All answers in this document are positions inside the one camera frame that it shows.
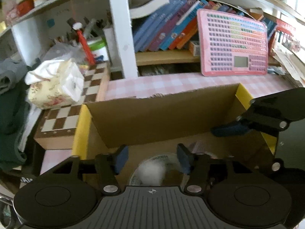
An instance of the pink learning tablet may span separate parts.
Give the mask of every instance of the pink learning tablet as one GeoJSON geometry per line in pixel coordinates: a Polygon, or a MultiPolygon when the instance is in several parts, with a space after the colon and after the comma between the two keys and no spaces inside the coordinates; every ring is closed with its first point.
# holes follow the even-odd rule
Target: pink learning tablet
{"type": "Polygon", "coordinates": [[[265,75],[264,23],[210,9],[197,11],[201,72],[204,76],[265,75]]]}

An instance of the purple book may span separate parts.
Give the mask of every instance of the purple book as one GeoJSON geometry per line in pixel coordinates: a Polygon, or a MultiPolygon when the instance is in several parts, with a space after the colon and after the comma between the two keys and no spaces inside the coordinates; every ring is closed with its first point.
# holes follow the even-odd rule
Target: purple book
{"type": "Polygon", "coordinates": [[[159,50],[159,45],[165,39],[166,35],[171,32],[171,30],[176,26],[176,23],[180,18],[193,6],[196,0],[187,0],[186,4],[170,19],[164,27],[157,33],[152,42],[150,43],[149,50],[156,52],[159,50]]]}

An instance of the blue foam pad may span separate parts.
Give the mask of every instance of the blue foam pad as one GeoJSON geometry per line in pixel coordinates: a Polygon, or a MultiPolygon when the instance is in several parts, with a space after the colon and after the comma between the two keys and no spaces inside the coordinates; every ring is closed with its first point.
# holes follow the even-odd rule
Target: blue foam pad
{"type": "Polygon", "coordinates": [[[191,164],[190,164],[189,156],[181,148],[180,145],[177,146],[177,157],[178,157],[179,163],[181,165],[182,172],[187,175],[190,174],[191,173],[191,164]]]}
{"type": "Polygon", "coordinates": [[[115,165],[114,165],[114,172],[118,175],[122,168],[124,167],[125,163],[128,160],[129,157],[129,150],[128,150],[128,146],[125,146],[123,149],[119,149],[118,151],[120,151],[118,153],[118,155],[115,157],[115,165]]]}
{"type": "Polygon", "coordinates": [[[245,135],[251,129],[243,125],[237,121],[233,121],[226,125],[221,125],[217,127],[213,127],[211,129],[211,133],[216,137],[228,137],[228,136],[236,136],[236,135],[245,135]]]}

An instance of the paper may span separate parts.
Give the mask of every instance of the paper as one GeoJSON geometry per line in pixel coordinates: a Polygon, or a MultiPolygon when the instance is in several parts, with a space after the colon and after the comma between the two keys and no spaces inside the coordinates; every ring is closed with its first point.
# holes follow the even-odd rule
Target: paper
{"type": "Polygon", "coordinates": [[[21,141],[18,146],[19,151],[24,152],[27,137],[30,135],[34,125],[36,124],[36,121],[38,120],[41,111],[42,110],[40,108],[36,107],[34,104],[31,103],[31,109],[26,119],[25,129],[22,133],[21,141]]]}
{"type": "Polygon", "coordinates": [[[277,55],[274,58],[286,68],[294,80],[299,81],[305,87],[305,66],[303,63],[280,43],[276,44],[274,52],[277,55]]]}

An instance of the green cloth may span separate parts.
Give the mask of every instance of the green cloth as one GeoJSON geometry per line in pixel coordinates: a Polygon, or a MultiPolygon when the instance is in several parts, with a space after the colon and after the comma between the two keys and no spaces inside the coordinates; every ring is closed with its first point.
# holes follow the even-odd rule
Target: green cloth
{"type": "Polygon", "coordinates": [[[0,95],[0,168],[22,165],[26,155],[18,150],[30,105],[25,101],[28,86],[20,81],[0,95]]]}

